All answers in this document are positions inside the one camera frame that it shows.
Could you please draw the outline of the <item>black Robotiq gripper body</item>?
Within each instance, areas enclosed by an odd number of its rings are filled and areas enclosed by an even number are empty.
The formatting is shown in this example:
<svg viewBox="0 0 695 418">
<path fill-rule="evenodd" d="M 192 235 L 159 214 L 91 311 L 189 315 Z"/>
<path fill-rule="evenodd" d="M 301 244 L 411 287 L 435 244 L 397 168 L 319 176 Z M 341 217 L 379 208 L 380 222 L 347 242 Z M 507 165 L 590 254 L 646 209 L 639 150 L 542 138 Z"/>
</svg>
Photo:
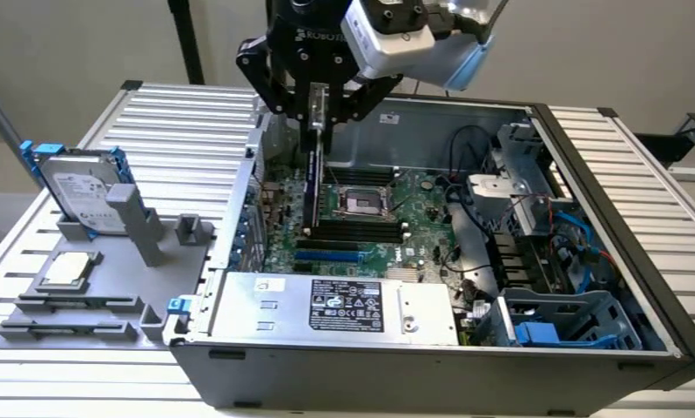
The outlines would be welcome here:
<svg viewBox="0 0 695 418">
<path fill-rule="evenodd" d="M 341 86 L 357 73 L 340 24 L 348 1 L 268 1 L 267 47 L 297 85 Z"/>
</svg>

